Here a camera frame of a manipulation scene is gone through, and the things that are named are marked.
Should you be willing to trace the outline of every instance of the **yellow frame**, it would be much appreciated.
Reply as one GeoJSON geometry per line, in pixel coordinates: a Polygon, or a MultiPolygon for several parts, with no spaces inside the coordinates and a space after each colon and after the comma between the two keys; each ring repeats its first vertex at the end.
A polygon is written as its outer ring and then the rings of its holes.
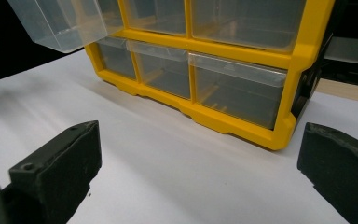
{"type": "Polygon", "coordinates": [[[163,35],[130,29],[128,26],[124,0],[118,0],[124,29],[114,34],[114,36],[171,48],[212,54],[247,63],[258,63],[287,69],[282,99],[273,130],[254,125],[248,121],[237,119],[196,104],[195,77],[194,70],[191,66],[189,69],[191,100],[182,99],[168,94],[167,92],[159,91],[144,85],[140,81],[140,75],[136,68],[137,66],[133,53],[131,56],[135,63],[134,66],[137,81],[104,70],[97,44],[93,43],[87,45],[85,50],[91,59],[97,75],[101,79],[116,85],[119,89],[129,94],[147,96],[164,104],[173,106],[179,109],[182,113],[189,115],[197,123],[220,133],[233,133],[248,141],[272,150],[285,148],[296,127],[296,118],[291,113],[291,108],[301,73],[310,68],[317,59],[324,37],[324,30],[329,21],[335,0],[308,0],[306,2],[295,47],[293,51],[289,53],[250,49],[194,39],[191,36],[191,0],[184,1],[186,11],[186,36],[163,35]]]}

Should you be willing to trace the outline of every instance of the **small parts organizer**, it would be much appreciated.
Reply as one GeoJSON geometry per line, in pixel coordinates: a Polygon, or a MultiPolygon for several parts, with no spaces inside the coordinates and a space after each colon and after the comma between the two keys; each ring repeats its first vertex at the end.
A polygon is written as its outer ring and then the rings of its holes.
{"type": "Polygon", "coordinates": [[[292,107],[335,4],[8,1],[34,42],[63,52],[85,46],[97,75],[120,90],[273,150],[285,148],[296,127],[292,107]]]}

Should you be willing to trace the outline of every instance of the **white surface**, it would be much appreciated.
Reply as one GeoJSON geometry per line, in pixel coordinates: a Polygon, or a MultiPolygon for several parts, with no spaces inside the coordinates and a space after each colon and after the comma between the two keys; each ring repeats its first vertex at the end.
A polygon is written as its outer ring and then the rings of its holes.
{"type": "Polygon", "coordinates": [[[296,168],[305,122],[358,138],[358,102],[315,93],[270,152],[101,81],[84,51],[0,80],[0,186],[64,129],[100,121],[103,168],[70,223],[346,223],[296,168]]]}

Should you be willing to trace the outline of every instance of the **black background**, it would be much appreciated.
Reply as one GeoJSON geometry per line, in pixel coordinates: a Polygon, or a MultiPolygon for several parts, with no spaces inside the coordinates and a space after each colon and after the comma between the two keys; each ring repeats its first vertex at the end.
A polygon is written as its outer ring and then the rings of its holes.
{"type": "MultiPolygon", "coordinates": [[[[358,38],[358,0],[349,1],[334,36],[358,38]]],[[[66,54],[32,42],[7,0],[0,0],[0,78],[17,74],[66,54]]],[[[330,62],[322,77],[358,85],[358,66],[330,62]]]]}

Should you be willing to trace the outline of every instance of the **screw hole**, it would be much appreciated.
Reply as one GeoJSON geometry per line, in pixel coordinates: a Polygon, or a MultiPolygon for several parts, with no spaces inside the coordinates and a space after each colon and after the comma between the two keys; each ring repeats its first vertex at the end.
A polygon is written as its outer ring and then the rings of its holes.
{"type": "Polygon", "coordinates": [[[34,169],[34,165],[32,163],[26,163],[26,164],[22,165],[21,169],[30,171],[30,170],[34,169]]]}

